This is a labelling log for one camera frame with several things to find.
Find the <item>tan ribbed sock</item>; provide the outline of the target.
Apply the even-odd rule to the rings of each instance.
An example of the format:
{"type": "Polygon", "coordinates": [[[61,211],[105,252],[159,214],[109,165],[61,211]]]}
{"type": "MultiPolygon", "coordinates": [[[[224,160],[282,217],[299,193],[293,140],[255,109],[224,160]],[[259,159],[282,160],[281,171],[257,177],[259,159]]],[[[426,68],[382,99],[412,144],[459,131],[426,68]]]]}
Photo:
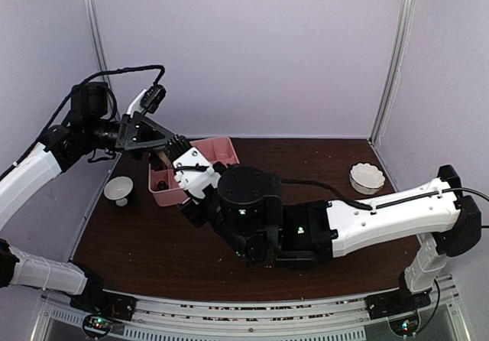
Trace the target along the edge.
{"type": "Polygon", "coordinates": [[[167,166],[171,164],[171,162],[168,160],[168,158],[165,154],[165,151],[163,149],[154,150],[154,153],[158,156],[158,158],[160,159],[162,164],[167,165],[167,166]]]}

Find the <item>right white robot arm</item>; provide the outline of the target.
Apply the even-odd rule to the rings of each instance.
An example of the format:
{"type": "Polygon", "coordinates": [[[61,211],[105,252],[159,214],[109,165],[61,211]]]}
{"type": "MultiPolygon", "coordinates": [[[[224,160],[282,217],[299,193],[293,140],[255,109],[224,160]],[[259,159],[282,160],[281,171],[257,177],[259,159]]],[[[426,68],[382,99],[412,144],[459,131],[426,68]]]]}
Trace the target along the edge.
{"type": "Polygon", "coordinates": [[[482,234],[474,190],[453,168],[415,189],[369,200],[337,194],[333,200],[285,205],[285,180],[235,164],[179,166],[175,179],[187,195],[182,213],[195,226],[209,224],[253,268],[275,255],[285,268],[311,268],[359,249],[423,235],[413,263],[400,275],[391,303],[408,311],[428,291],[449,258],[474,248],[482,234]]]}

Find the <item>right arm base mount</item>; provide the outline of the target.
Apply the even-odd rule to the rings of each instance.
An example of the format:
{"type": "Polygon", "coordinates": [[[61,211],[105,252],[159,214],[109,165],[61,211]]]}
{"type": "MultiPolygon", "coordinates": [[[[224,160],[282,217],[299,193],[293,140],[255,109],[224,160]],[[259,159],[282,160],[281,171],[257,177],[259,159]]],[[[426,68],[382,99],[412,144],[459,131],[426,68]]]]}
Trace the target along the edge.
{"type": "Polygon", "coordinates": [[[371,320],[386,318],[390,331],[403,338],[421,330],[419,309],[431,304],[429,292],[403,293],[401,289],[369,295],[365,304],[371,320]]]}

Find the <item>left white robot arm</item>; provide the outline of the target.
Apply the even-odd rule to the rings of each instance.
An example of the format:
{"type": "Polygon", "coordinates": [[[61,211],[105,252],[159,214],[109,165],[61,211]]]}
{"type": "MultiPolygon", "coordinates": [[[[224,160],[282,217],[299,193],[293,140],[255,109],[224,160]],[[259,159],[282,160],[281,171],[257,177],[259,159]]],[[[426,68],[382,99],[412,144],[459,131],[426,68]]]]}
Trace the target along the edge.
{"type": "MultiPolygon", "coordinates": [[[[66,218],[63,229],[81,226],[81,207],[91,195],[92,184],[80,178],[81,193],[67,193],[71,183],[55,183],[81,157],[96,150],[140,154],[159,148],[169,133],[146,118],[156,111],[166,94],[160,85],[143,91],[130,104],[121,121],[106,120],[108,103],[115,99],[106,83],[88,83],[76,91],[63,122],[42,133],[28,156],[1,180],[1,228],[12,232],[10,221],[22,213],[34,215],[32,224],[45,215],[49,228],[55,219],[66,218]]],[[[20,285],[79,295],[93,313],[103,313],[109,295],[93,284],[79,266],[22,251],[1,241],[1,286],[20,285]]]]}

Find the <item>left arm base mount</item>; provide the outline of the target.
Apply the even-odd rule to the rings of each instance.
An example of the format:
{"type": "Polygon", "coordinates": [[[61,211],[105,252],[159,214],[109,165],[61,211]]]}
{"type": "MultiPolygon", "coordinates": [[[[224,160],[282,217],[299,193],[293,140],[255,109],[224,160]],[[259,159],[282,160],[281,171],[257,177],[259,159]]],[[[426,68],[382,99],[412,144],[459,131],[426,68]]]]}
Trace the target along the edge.
{"type": "Polygon", "coordinates": [[[69,295],[70,306],[83,310],[81,329],[90,339],[106,337],[124,321],[131,321],[137,304],[132,296],[103,291],[98,300],[83,295],[69,295]]]}

